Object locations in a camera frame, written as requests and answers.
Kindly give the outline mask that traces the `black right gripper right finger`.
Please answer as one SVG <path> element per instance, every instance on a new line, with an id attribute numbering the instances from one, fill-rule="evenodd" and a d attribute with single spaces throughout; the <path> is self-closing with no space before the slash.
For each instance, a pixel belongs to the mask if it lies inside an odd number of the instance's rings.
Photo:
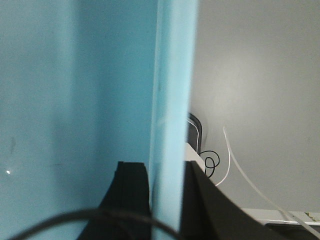
<path id="1" fill-rule="evenodd" d="M 185 162 L 180 233 L 187 240 L 289 240 L 228 199 L 195 161 Z"/>

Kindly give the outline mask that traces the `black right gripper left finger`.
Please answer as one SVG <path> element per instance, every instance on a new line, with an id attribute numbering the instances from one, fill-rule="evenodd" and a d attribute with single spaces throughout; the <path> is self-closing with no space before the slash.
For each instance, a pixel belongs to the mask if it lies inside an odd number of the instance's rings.
<path id="1" fill-rule="evenodd" d="M 99 207 L 125 210 L 150 217 L 149 182 L 144 163 L 120 161 L 112 183 Z M 90 220 L 78 239 L 128 240 L 129 236 L 115 225 Z"/>

